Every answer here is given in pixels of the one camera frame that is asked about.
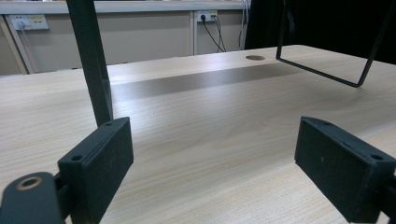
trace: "wood grain surface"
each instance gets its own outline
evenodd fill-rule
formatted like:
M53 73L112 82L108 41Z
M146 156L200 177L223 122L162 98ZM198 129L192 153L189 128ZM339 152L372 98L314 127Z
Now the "wood grain surface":
M102 223L347 223L294 164L300 117L396 157L396 66L374 62L354 89L275 52L109 66L114 117L131 118L135 161ZM352 81L365 63L304 46L283 55ZM1 77L0 95L1 191L21 175L56 174L96 128L81 70Z

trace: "white ledge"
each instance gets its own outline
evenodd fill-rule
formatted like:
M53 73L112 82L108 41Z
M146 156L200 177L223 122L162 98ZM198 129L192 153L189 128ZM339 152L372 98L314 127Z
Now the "white ledge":
M95 2L97 13L242 9L243 1ZM0 14L65 14L66 2L0 2Z

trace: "power outlet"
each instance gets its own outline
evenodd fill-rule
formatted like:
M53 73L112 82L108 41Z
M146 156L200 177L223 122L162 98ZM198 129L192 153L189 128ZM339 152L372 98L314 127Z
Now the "power outlet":
M212 16L217 16L217 10L210 10L210 11L197 11L197 21L202 21L202 16L205 16L205 21L214 21L215 18Z
M20 24L24 24L24 30L48 30L44 15L10 15L12 26L15 30L20 30Z

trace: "table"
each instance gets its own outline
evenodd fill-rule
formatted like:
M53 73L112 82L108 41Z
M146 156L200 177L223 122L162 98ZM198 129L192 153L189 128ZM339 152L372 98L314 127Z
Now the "table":
M102 223L346 223L294 164L302 115L396 157L396 66L350 88L254 49L108 67L134 164ZM285 58L356 80L365 60L305 46ZM248 55L265 58L246 59ZM82 70L0 78L0 190L95 130ZM382 216L380 222L386 222Z

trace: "wall socket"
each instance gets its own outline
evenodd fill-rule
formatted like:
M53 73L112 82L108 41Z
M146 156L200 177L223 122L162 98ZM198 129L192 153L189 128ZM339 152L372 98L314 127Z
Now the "wall socket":
M217 16L217 10L210 10L210 11L197 11L197 21L202 21L201 16L205 15L205 21L214 21L215 18L212 16Z
M10 15L12 26L15 30L20 30L19 23L23 22L24 30L48 30L44 15Z

